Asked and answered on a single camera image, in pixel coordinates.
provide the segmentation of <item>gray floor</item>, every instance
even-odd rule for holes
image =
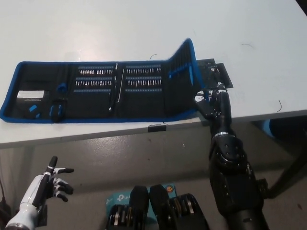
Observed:
[[[272,184],[293,156],[251,124],[234,129],[244,141],[257,178],[265,177]],[[18,207],[33,177],[43,172],[53,155],[59,157],[59,167],[75,169],[61,176],[74,186],[74,195],[68,203],[48,201],[48,226],[42,230],[103,229],[105,199],[112,192],[167,182],[175,183],[178,194],[194,194],[211,229],[223,230],[227,228],[207,178],[209,143],[208,128],[197,128],[3,149],[0,173],[8,203]],[[263,212],[272,230],[307,230],[306,188],[304,177],[278,198],[265,201]]]

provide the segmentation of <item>blue zippered tool case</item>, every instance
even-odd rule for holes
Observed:
[[[214,59],[196,60],[190,39],[161,61],[25,61],[16,67],[0,118],[14,123],[180,120],[195,112],[194,96],[210,79],[211,66]]]

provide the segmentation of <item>bit holder row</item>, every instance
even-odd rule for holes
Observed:
[[[79,74],[88,75],[88,76],[112,75],[113,70],[112,69],[80,69]]]

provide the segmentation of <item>white robotic hand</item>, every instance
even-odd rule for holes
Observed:
[[[34,178],[20,203],[19,212],[8,222],[5,230],[34,230],[46,199],[58,197],[64,202],[68,201],[64,193],[72,194],[73,188],[55,176],[60,173],[72,173],[74,170],[55,168],[57,161],[56,156],[52,157],[46,171]]]

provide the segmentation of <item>black wire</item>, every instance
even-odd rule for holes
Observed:
[[[5,195],[4,195],[4,190],[3,190],[3,184],[2,184],[1,179],[0,179],[0,186],[1,186],[1,191],[2,191],[2,199],[5,200]]]

